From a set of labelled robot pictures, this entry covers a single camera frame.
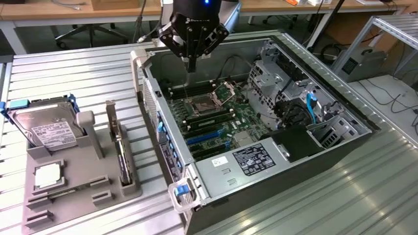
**motherboard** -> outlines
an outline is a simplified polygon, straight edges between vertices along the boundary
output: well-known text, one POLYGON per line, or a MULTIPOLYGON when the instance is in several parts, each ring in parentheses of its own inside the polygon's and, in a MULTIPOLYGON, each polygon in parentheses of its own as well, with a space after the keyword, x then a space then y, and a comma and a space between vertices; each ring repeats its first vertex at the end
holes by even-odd
POLYGON ((190 152, 198 161, 246 146, 270 131, 261 114, 249 104, 246 90, 239 84, 222 81, 210 87, 211 92, 198 95, 186 88, 179 89, 182 98, 167 99, 190 152))

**chair leg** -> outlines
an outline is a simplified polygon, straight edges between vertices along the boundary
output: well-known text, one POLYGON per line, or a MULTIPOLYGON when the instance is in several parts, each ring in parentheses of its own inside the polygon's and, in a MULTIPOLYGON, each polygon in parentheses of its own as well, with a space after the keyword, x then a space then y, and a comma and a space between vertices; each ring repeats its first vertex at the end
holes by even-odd
POLYGON ((90 47, 94 47, 93 45, 94 25, 89 25, 89 28, 90 28, 90 47))
POLYGON ((95 30, 99 30, 99 31, 102 31, 102 32, 105 32, 105 33, 109 33, 109 34, 111 34, 111 35, 114 35, 114 36, 122 38, 123 40, 129 40, 127 36, 125 36, 122 33, 117 32, 117 31, 113 31, 113 30, 110 30, 110 29, 107 29, 107 28, 105 28, 105 27, 95 26, 94 29, 95 29, 95 30))
POLYGON ((63 40, 63 39, 66 39, 66 38, 70 38, 72 35, 75 35, 75 34, 83 32, 83 31, 86 31, 86 30, 87 30, 87 26, 85 25, 85 26, 82 26, 82 27, 79 27, 79 28, 71 30, 68 33, 66 33, 66 34, 58 36, 58 37, 55 38, 55 40, 59 41, 59 40, 63 40))

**expansion slot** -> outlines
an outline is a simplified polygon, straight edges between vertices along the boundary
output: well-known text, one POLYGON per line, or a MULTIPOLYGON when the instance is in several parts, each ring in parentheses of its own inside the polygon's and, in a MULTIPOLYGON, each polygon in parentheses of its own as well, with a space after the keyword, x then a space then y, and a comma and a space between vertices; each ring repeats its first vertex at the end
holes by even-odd
POLYGON ((202 128, 202 129, 199 129, 199 130, 195 130, 195 131, 191 131, 191 132, 186 133, 186 134, 183 135, 183 137, 185 137, 185 139, 189 139, 189 138, 193 138, 193 137, 195 137, 195 136, 203 135, 203 134, 206 134, 206 133, 209 133, 209 132, 213 132, 213 131, 215 131, 215 130, 217 130, 217 127, 215 127, 215 126, 209 126, 209 127, 206 127, 206 128, 202 128))
POLYGON ((194 155, 194 158, 202 158, 202 157, 205 157, 205 156, 207 156, 210 154, 211 155, 217 155, 217 154, 222 153, 225 150, 229 150, 229 149, 230 149, 230 142, 227 141, 223 144, 221 144, 221 145, 218 145, 218 146, 215 146, 213 148, 209 148, 209 149, 205 149, 205 150, 202 150, 199 152, 193 153, 193 155, 194 155))
POLYGON ((219 130, 219 131, 215 131, 215 132, 213 132, 210 134, 206 134, 206 135, 202 135, 202 136, 195 137, 193 139, 189 139, 187 140, 187 144, 201 143, 202 141, 207 141, 210 139, 218 138, 218 137, 221 137, 222 132, 223 132, 223 129, 219 130))

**cardboard box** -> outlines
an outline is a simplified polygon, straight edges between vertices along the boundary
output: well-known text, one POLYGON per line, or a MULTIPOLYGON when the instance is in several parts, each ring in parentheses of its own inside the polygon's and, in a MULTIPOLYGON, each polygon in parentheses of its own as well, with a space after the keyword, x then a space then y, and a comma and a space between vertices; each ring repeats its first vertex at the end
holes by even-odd
POLYGON ((292 5, 301 6, 308 4, 308 0, 286 0, 292 5))
POLYGON ((115 10, 139 8, 141 0, 91 0, 93 9, 101 10, 115 10))

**barcode label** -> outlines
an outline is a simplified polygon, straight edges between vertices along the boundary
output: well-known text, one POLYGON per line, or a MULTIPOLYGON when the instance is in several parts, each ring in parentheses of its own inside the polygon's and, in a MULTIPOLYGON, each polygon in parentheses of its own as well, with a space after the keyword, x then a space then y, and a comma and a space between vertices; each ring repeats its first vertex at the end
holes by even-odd
POLYGON ((67 121, 34 127, 32 131, 47 148, 76 141, 67 121))

